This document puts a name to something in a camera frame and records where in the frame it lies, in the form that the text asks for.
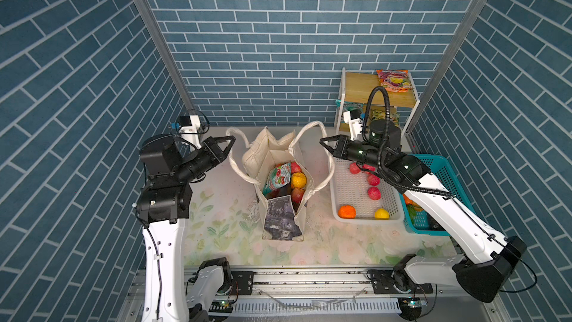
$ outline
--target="brick wall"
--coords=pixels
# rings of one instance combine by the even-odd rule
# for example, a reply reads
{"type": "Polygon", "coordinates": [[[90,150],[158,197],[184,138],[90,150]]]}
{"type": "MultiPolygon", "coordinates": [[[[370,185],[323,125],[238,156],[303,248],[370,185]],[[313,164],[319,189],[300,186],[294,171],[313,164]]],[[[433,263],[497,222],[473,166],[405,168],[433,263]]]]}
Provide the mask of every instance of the brick wall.
{"type": "Polygon", "coordinates": [[[343,66],[409,69],[422,92],[469,2],[149,0],[193,102],[220,125],[332,124],[343,66]]]}
{"type": "MultiPolygon", "coordinates": [[[[488,0],[415,127],[453,162],[479,215],[529,246],[538,287],[512,320],[570,321],[572,0],[488,0]]],[[[519,266],[508,289],[532,282],[519,266]]]]}
{"type": "Polygon", "coordinates": [[[115,318],[179,96],[132,0],[0,0],[0,321],[115,318]]]}

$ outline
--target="metal corner post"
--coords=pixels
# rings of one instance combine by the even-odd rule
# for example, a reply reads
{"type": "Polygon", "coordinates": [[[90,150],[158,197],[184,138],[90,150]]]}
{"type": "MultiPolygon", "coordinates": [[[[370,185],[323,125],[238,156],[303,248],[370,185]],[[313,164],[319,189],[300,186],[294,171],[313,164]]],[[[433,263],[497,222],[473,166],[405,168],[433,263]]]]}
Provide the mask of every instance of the metal corner post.
{"type": "Polygon", "coordinates": [[[423,94],[421,95],[419,106],[417,107],[417,110],[413,114],[411,122],[407,127],[406,137],[408,137],[408,139],[411,138],[412,129],[419,121],[419,118],[421,117],[421,114],[423,113],[427,104],[429,104],[431,97],[437,90],[437,87],[439,86],[439,83],[443,79],[445,72],[447,72],[449,66],[451,66],[453,59],[457,55],[457,52],[461,48],[463,41],[467,37],[477,17],[481,13],[481,10],[483,9],[485,3],[487,3],[487,0],[471,0],[471,3],[469,4],[464,17],[461,20],[461,23],[459,24],[459,27],[457,27],[457,30],[453,34],[451,43],[445,49],[441,61],[437,64],[437,67],[435,68],[433,75],[427,82],[425,91],[423,91],[423,94]]]}
{"type": "Polygon", "coordinates": [[[181,96],[181,100],[185,105],[185,108],[187,110],[193,110],[195,106],[190,98],[189,91],[186,89],[181,72],[179,72],[177,65],[175,64],[175,59],[167,46],[167,42],[161,33],[161,29],[159,28],[159,24],[157,24],[157,20],[153,15],[153,11],[151,10],[149,3],[147,0],[133,0],[133,3],[135,3],[141,19],[143,19],[143,23],[157,47],[157,51],[159,52],[159,55],[161,56],[173,83],[175,84],[177,92],[181,96]]]}

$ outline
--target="lemon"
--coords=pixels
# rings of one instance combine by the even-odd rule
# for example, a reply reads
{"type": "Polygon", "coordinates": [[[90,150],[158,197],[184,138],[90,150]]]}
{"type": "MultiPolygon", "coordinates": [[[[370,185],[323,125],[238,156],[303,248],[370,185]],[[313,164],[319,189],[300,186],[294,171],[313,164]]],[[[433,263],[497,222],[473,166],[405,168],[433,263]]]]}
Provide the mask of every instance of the lemon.
{"type": "Polygon", "coordinates": [[[379,220],[388,220],[390,218],[390,213],[383,208],[379,208],[375,212],[374,217],[379,220]]]}
{"type": "Polygon", "coordinates": [[[294,173],[290,179],[292,188],[304,188],[306,185],[306,176],[302,172],[294,173]]]}

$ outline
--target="teal plastic basket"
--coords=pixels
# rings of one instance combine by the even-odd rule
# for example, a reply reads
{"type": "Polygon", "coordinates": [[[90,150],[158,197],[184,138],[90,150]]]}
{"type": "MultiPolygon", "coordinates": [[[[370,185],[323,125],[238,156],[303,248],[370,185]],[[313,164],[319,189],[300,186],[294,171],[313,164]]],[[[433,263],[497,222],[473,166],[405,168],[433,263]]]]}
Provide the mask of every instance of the teal plastic basket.
{"type": "MultiPolygon", "coordinates": [[[[456,194],[459,200],[465,204],[465,206],[470,209],[473,213],[475,209],[473,209],[471,202],[469,201],[467,194],[465,194],[461,183],[455,176],[455,172],[453,171],[453,167],[447,161],[447,158],[441,155],[433,155],[433,154],[413,154],[417,158],[419,158],[423,163],[425,163],[429,169],[433,172],[434,175],[439,178],[441,184],[447,188],[448,191],[456,194]]],[[[403,199],[403,195],[400,194],[401,204],[403,205],[403,212],[405,213],[405,217],[403,219],[405,223],[405,229],[408,232],[415,233],[415,234],[424,234],[424,235],[433,235],[433,236],[449,236],[449,233],[446,231],[435,231],[429,230],[429,222],[427,221],[427,213],[425,211],[418,211],[415,218],[413,218],[413,222],[411,222],[411,217],[409,215],[409,211],[407,210],[407,206],[403,199]]]]}

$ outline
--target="bag handle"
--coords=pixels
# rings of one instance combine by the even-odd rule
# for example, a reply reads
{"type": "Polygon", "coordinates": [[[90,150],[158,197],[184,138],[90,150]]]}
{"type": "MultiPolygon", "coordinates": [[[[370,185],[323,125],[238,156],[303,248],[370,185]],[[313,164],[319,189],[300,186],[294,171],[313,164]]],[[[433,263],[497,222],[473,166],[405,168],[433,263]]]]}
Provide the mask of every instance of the bag handle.
{"type": "MultiPolygon", "coordinates": [[[[300,130],[300,132],[298,133],[298,135],[296,136],[296,138],[294,138],[294,140],[292,141],[292,143],[290,143],[290,146],[288,146],[288,151],[290,152],[290,154],[294,157],[294,145],[296,145],[296,143],[298,142],[298,140],[300,139],[300,137],[302,137],[302,135],[304,134],[304,132],[306,132],[307,130],[309,130],[310,128],[312,128],[313,126],[320,126],[320,129],[322,131],[322,138],[327,137],[327,133],[325,132],[325,127],[324,124],[321,123],[318,120],[315,120],[313,122],[310,122],[309,124],[305,125],[304,127],[302,127],[302,129],[300,130]]],[[[328,183],[329,181],[332,179],[333,177],[333,169],[334,169],[334,162],[333,162],[333,156],[330,152],[328,152],[328,150],[325,150],[325,154],[328,156],[328,167],[329,167],[329,174],[328,176],[324,179],[324,181],[318,185],[316,185],[314,187],[314,189],[312,189],[311,191],[307,191],[306,193],[308,193],[308,198],[310,198],[312,195],[314,195],[315,192],[317,192],[320,189],[323,189],[328,183]]]]}
{"type": "MultiPolygon", "coordinates": [[[[240,137],[243,138],[244,140],[244,144],[245,146],[248,148],[250,148],[251,144],[248,142],[247,136],[238,128],[236,127],[228,127],[226,129],[226,135],[231,135],[232,133],[238,134],[240,137]]],[[[236,174],[238,174],[242,179],[244,179],[245,181],[249,182],[249,183],[253,183],[253,184],[260,184],[260,181],[256,178],[250,177],[247,174],[244,174],[243,171],[240,170],[239,165],[236,164],[236,161],[234,160],[233,156],[232,156],[232,148],[230,153],[228,154],[228,161],[231,164],[232,169],[234,170],[234,172],[236,172],[236,174]]]]}

